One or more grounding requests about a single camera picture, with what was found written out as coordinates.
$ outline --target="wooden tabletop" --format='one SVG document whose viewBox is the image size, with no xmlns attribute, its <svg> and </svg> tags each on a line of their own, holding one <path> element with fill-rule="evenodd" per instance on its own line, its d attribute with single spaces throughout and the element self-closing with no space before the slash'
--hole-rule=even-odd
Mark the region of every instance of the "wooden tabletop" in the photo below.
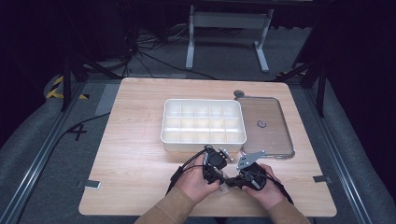
<svg viewBox="0 0 396 224">
<path fill-rule="evenodd" d="M 233 92 L 274 97 L 282 107 L 295 156 L 289 160 L 259 159 L 272 166 L 296 207 L 307 217 L 333 217 L 336 208 L 322 175 L 304 125 L 284 83 L 214 81 L 161 78 L 125 78 L 113 105 L 90 180 L 99 189 L 85 189 L 79 212 L 83 215 L 140 216 L 167 191 L 177 167 L 193 154 L 168 152 L 163 148 L 161 129 L 164 103 L 168 99 L 232 100 Z M 239 153 L 223 171 L 236 176 Z M 218 191 L 199 203 L 191 216 L 267 216 L 253 199 L 239 188 Z"/>
</svg>

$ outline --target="metal clip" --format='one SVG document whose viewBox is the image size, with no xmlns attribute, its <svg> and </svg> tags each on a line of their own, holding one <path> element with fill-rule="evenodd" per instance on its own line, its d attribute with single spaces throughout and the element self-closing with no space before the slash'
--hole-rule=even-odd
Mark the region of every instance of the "metal clip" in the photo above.
<svg viewBox="0 0 396 224">
<path fill-rule="evenodd" d="M 242 170 L 242 169 L 248 167 L 249 165 L 251 165 L 253 162 L 255 162 L 256 160 L 258 160 L 261 157 L 265 157 L 264 150 L 260 151 L 260 152 L 250 153 L 250 154 L 241 156 L 241 158 L 239 158 L 238 165 L 236 166 L 236 170 Z"/>
<path fill-rule="evenodd" d="M 220 147 L 219 151 L 221 152 L 222 156 L 225 156 L 225 158 L 227 158 L 229 161 L 233 161 L 233 158 L 230 157 L 227 149 Z"/>
</svg>

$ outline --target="person's left hand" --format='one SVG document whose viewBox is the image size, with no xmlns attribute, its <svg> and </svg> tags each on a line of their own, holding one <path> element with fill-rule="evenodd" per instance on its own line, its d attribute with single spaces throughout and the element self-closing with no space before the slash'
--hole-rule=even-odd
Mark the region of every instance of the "person's left hand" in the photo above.
<svg viewBox="0 0 396 224">
<path fill-rule="evenodd" d="M 219 189 L 218 180 L 210 185 L 204 180 L 204 158 L 205 155 L 196 158 L 192 166 L 198 166 L 185 171 L 175 184 L 176 188 L 185 192 L 195 203 L 200 203 L 207 195 Z"/>
</svg>

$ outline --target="beige sleeve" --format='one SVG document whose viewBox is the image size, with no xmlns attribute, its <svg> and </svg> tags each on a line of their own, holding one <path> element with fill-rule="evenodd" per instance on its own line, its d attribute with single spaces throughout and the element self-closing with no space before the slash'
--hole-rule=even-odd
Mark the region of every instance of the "beige sleeve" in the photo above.
<svg viewBox="0 0 396 224">
<path fill-rule="evenodd" d="M 272 207 L 268 214 L 275 224 L 310 223 L 308 218 L 286 199 Z"/>
<path fill-rule="evenodd" d="M 143 216 L 135 224 L 178 224 L 183 223 L 194 208 L 195 203 L 183 191 L 173 187 L 171 191 Z"/>
</svg>

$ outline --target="human hand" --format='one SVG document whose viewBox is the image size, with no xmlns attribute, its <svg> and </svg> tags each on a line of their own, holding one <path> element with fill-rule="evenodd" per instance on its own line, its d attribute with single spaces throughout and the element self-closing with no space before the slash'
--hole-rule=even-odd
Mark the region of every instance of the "human hand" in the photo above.
<svg viewBox="0 0 396 224">
<path fill-rule="evenodd" d="M 189 170 L 178 179 L 175 187 L 186 193 L 195 203 L 200 203 L 207 195 L 219 189 L 219 181 L 207 184 L 204 180 L 203 164 L 205 155 L 197 157 Z"/>
<path fill-rule="evenodd" d="M 260 166 L 271 175 L 276 181 L 280 183 L 280 180 L 274 176 L 274 172 L 269 165 L 260 164 Z M 265 187 L 259 191 L 255 189 L 251 189 L 247 186 L 242 187 L 242 190 L 249 195 L 250 197 L 259 201 L 262 207 L 265 210 L 269 210 L 277 203 L 280 203 L 285 199 L 283 193 L 279 190 L 279 188 L 272 182 L 271 180 L 267 180 Z"/>
</svg>

